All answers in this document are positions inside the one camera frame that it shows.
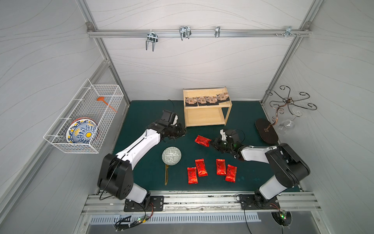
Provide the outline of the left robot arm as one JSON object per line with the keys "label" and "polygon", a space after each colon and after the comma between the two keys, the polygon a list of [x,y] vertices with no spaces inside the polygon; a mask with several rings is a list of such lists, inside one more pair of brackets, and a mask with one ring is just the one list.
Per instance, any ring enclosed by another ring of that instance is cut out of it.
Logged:
{"label": "left robot arm", "polygon": [[163,126],[153,122],[126,149],[116,155],[107,154],[102,162],[97,186],[119,200],[148,203],[150,192],[134,182],[133,170],[140,160],[164,138],[179,138],[186,134],[181,123]]}

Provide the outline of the red tea bag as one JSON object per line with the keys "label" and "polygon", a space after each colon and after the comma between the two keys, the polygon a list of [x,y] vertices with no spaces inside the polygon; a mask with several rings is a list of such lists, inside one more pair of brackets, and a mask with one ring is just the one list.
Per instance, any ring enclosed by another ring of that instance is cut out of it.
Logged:
{"label": "red tea bag", "polygon": [[216,159],[216,174],[219,176],[225,176],[227,174],[225,160]]}
{"label": "red tea bag", "polygon": [[195,142],[198,143],[199,145],[209,147],[211,139],[198,135],[197,138],[195,139]]}
{"label": "red tea bag", "polygon": [[195,160],[197,173],[199,177],[208,176],[204,159]]}
{"label": "red tea bag", "polygon": [[188,167],[188,184],[198,184],[198,175],[196,167]]}
{"label": "red tea bag", "polygon": [[236,182],[236,175],[237,175],[237,167],[232,166],[232,165],[228,165],[225,181],[235,183]]}

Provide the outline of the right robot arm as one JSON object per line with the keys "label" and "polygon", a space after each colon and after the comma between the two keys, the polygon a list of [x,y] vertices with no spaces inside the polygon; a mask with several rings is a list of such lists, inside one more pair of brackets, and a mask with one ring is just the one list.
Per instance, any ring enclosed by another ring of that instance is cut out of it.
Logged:
{"label": "right robot arm", "polygon": [[216,138],[209,144],[221,153],[231,154],[235,159],[270,165],[274,175],[256,190],[253,198],[256,205],[268,206],[271,199],[300,184],[311,173],[309,166],[286,143],[254,147],[244,145],[228,136],[226,139]]}

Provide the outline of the metal rail bar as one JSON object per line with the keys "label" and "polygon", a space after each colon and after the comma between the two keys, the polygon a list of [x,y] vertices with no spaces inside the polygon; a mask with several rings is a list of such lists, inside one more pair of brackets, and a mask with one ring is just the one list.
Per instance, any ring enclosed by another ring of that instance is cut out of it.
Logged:
{"label": "metal rail bar", "polygon": [[[285,29],[222,29],[219,38],[283,38],[274,34],[281,34]],[[309,37],[311,30],[292,29],[294,33],[300,33],[300,37]],[[180,38],[179,30],[95,30],[88,32],[90,38],[142,38],[154,32],[158,38]],[[215,38],[215,29],[191,29],[190,38]]]}

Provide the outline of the floral tea bag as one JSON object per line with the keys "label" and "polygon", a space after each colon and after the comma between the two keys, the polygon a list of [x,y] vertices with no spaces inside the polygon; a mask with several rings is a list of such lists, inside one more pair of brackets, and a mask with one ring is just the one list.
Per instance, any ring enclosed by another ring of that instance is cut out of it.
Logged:
{"label": "floral tea bag", "polygon": [[198,106],[197,97],[186,97],[185,98],[186,107],[196,107]]}
{"label": "floral tea bag", "polygon": [[198,106],[207,106],[206,97],[197,97]]}
{"label": "floral tea bag", "polygon": [[206,103],[207,103],[207,105],[218,105],[219,104],[216,96],[206,97]]}
{"label": "floral tea bag", "polygon": [[228,92],[217,94],[216,97],[219,103],[230,101]]}

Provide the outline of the wooden two-tier shelf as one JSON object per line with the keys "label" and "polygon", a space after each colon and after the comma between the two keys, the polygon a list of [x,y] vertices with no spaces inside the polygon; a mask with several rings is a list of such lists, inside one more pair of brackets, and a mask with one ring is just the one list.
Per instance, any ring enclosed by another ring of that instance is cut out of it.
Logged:
{"label": "wooden two-tier shelf", "polygon": [[226,125],[232,108],[231,100],[219,103],[218,105],[185,106],[185,98],[187,97],[216,96],[217,94],[225,92],[228,92],[226,87],[183,90],[185,125],[187,127]]}

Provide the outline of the orange spatula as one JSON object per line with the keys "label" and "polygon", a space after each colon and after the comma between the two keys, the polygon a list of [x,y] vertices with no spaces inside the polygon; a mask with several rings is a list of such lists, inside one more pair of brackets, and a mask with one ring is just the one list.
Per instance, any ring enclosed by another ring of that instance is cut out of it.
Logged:
{"label": "orange spatula", "polygon": [[109,105],[109,104],[105,101],[105,98],[104,98],[104,97],[98,97],[96,100],[97,100],[97,101],[101,101],[101,102],[103,102],[103,103],[106,104],[110,109],[112,109],[114,112],[117,113],[117,111],[116,111],[116,110],[115,110],[111,105]]}

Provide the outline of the metal double hook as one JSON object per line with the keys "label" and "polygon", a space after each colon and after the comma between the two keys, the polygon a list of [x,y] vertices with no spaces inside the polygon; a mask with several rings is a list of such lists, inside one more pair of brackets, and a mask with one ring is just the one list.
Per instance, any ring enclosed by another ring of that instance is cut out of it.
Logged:
{"label": "metal double hook", "polygon": [[182,26],[179,28],[180,38],[183,41],[184,39],[189,39],[191,36],[191,28],[189,26]]}
{"label": "metal double hook", "polygon": [[146,40],[146,50],[149,49],[150,44],[152,45],[152,51],[155,50],[155,45],[158,42],[158,35],[154,32],[150,32],[147,34],[147,40]]}

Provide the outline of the blue yellow patterned plate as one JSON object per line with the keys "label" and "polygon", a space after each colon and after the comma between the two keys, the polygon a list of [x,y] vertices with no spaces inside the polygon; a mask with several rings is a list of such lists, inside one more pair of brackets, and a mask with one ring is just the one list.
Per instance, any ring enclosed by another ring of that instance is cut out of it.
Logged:
{"label": "blue yellow patterned plate", "polygon": [[71,144],[89,144],[96,137],[97,124],[92,119],[75,120],[67,129],[66,140]]}

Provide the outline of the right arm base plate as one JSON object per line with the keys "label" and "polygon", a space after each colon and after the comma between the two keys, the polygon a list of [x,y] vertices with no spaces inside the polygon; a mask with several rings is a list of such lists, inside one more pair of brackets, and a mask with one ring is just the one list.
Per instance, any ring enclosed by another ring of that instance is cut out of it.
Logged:
{"label": "right arm base plate", "polygon": [[242,210],[279,210],[280,204],[277,197],[267,200],[260,194],[239,194],[235,198]]}

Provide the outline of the metal hook right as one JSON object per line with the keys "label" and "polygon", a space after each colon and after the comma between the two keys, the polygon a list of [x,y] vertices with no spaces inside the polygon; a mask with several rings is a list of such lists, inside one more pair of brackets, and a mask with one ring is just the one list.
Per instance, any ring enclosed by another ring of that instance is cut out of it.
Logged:
{"label": "metal hook right", "polygon": [[294,38],[296,38],[296,37],[300,37],[301,36],[300,33],[294,33],[292,31],[292,27],[291,26],[287,27],[283,33],[281,33],[281,34],[275,33],[274,35],[276,37],[283,37],[283,38],[287,38],[287,37],[294,37]]}

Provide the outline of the clear wine glass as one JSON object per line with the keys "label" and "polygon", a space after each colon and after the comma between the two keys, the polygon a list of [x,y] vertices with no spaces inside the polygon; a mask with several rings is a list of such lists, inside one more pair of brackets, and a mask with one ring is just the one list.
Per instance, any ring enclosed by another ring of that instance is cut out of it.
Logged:
{"label": "clear wine glass", "polygon": [[291,119],[287,119],[287,120],[283,121],[278,126],[278,133],[282,136],[285,135],[287,132],[289,132],[290,130],[292,130],[295,127],[295,120],[297,118],[301,118],[303,116],[303,111],[299,107],[293,107],[292,113],[293,113],[292,114],[293,117]]}

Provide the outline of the green table mat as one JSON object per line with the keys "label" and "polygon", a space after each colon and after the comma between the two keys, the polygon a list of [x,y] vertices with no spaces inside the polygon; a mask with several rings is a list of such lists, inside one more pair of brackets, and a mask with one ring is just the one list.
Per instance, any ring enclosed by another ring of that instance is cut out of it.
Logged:
{"label": "green table mat", "polygon": [[[139,138],[147,126],[162,116],[163,110],[177,114],[180,123],[184,123],[182,101],[170,100],[134,100],[125,117],[115,144],[114,153],[128,147]],[[136,165],[134,182],[152,191],[255,191],[272,176],[269,164],[255,161],[241,161],[228,153],[199,145],[195,142],[198,135],[215,139],[220,136],[221,125],[187,128],[186,135],[178,139],[167,139],[153,147]],[[165,185],[165,164],[162,153],[168,147],[177,147],[182,153],[181,160],[168,168],[168,184]],[[204,159],[208,176],[199,177],[198,184],[188,184],[188,167],[196,167],[195,160]],[[237,167],[236,182],[225,181],[226,175],[216,174],[216,159],[226,161]]]}

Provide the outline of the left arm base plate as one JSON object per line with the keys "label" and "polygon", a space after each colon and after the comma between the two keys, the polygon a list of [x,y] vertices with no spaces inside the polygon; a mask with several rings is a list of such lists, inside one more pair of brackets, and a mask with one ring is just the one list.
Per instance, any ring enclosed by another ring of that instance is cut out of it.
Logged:
{"label": "left arm base plate", "polygon": [[164,196],[148,196],[141,203],[125,200],[124,212],[160,212],[164,209]]}

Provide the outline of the green patterned hand fan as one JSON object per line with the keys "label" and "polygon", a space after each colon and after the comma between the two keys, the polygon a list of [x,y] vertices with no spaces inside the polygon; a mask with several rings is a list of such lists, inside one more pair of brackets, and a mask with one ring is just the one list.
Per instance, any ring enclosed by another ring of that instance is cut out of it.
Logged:
{"label": "green patterned hand fan", "polygon": [[179,148],[171,146],[166,148],[162,153],[162,161],[165,164],[165,185],[168,184],[168,168],[176,165],[182,157],[182,153]]}

